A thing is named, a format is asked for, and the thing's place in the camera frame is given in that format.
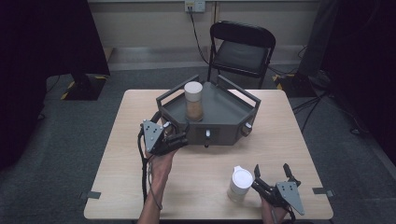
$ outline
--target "table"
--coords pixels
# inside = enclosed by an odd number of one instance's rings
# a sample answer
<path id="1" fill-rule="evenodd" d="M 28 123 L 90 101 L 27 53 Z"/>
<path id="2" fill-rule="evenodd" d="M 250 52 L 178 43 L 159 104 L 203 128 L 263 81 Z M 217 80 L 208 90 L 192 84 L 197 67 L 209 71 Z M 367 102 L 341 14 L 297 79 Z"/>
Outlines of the table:
<path id="1" fill-rule="evenodd" d="M 87 201 L 89 219 L 138 219 L 143 207 L 142 163 L 137 149 L 139 124 L 158 110 L 155 99 L 165 90 L 125 92 L 92 191 L 100 199 Z M 261 219 L 259 194 L 250 189 L 242 203 L 227 196 L 233 168 L 253 174 L 260 165 L 270 185 L 286 181 L 283 164 L 302 181 L 299 192 L 305 215 L 297 219 L 330 219 L 332 208 L 324 194 L 315 165 L 283 91 L 249 91 L 262 100 L 253 131 L 234 146 L 186 146 L 174 157 L 163 197 L 161 219 Z"/>

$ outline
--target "jar lid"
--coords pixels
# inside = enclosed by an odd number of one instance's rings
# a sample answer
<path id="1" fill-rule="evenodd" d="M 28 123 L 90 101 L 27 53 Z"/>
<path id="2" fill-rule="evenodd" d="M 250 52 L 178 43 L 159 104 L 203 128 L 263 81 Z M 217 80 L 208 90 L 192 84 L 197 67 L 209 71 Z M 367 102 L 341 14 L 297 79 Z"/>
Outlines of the jar lid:
<path id="1" fill-rule="evenodd" d="M 191 102 L 197 102 L 201 100 L 202 88 L 202 84 L 199 82 L 188 82 L 184 86 L 184 94 L 186 95 L 186 99 Z"/>

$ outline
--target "black stand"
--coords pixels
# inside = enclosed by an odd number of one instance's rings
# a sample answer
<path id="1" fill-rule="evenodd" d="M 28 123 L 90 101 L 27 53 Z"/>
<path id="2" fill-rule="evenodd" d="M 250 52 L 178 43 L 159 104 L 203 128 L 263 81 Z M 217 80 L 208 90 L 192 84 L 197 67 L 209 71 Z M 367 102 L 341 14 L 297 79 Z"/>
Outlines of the black stand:
<path id="1" fill-rule="evenodd" d="M 69 101 L 96 101 L 102 88 L 105 86 L 106 77 L 87 76 L 86 74 L 72 74 L 75 80 L 67 88 L 62 100 Z"/>

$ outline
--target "chair seat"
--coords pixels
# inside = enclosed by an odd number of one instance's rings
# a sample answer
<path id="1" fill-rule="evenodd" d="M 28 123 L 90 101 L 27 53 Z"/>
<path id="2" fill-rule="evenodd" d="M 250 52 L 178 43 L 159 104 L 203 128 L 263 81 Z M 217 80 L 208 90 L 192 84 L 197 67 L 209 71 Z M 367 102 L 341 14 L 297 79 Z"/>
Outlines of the chair seat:
<path id="1" fill-rule="evenodd" d="M 223 41 L 215 56 L 213 66 L 237 68 L 251 73 L 251 76 L 259 77 L 265 66 L 268 52 L 268 49 Z"/>

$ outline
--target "jar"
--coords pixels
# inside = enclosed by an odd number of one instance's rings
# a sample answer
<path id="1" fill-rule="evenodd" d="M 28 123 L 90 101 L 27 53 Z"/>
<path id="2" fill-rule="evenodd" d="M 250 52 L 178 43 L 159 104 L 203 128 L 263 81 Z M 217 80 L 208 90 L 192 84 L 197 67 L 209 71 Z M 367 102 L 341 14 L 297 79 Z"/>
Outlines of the jar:
<path id="1" fill-rule="evenodd" d="M 200 121 L 204 117 L 202 109 L 202 89 L 201 83 L 192 81 L 184 86 L 186 97 L 186 118 L 191 121 Z"/>

